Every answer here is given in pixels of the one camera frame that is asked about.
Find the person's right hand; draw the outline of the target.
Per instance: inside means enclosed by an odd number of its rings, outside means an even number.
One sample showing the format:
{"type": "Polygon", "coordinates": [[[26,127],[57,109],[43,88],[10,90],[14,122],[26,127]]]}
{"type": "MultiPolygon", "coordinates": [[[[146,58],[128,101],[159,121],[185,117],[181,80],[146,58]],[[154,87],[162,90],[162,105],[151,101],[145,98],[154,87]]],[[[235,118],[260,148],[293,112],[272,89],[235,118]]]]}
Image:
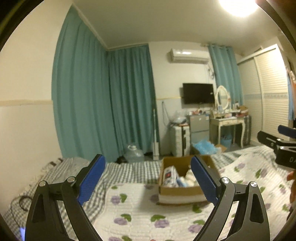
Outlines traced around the person's right hand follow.
{"type": "Polygon", "coordinates": [[[291,204],[292,210],[294,210],[295,209],[295,194],[296,194],[295,170],[293,170],[292,172],[290,172],[287,175],[287,181],[292,181],[292,185],[290,188],[290,204],[291,204]]]}

